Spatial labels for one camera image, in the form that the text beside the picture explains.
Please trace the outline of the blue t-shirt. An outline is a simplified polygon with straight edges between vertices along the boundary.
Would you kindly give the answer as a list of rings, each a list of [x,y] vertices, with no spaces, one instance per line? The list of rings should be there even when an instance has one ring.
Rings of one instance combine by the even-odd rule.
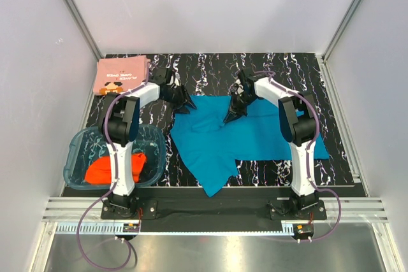
[[[283,138],[279,110],[267,100],[255,100],[248,115],[224,123],[228,96],[194,96],[197,106],[188,114],[175,114],[170,131],[182,162],[212,197],[238,176],[236,161],[290,161],[289,143]]]

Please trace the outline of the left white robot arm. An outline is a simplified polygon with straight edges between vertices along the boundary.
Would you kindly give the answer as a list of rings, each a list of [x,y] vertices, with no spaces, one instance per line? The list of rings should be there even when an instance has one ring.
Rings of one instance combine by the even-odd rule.
[[[132,147],[138,135],[140,109],[154,101],[170,103],[175,113],[197,109],[188,91],[172,68],[156,68],[152,76],[122,93],[108,93],[98,128],[109,152],[111,184],[102,196],[103,218],[133,218],[142,214],[135,195],[132,174]]]

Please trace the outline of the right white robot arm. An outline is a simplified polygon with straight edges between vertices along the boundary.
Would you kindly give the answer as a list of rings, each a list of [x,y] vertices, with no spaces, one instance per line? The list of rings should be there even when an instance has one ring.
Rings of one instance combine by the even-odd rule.
[[[298,92],[276,82],[271,71],[240,69],[230,92],[231,100],[224,123],[247,115],[247,108],[257,99],[278,107],[282,137],[289,144],[293,168],[291,195],[278,208],[269,207],[280,216],[310,213],[317,206],[316,181],[312,174],[314,147],[319,136],[315,102],[309,92]]]

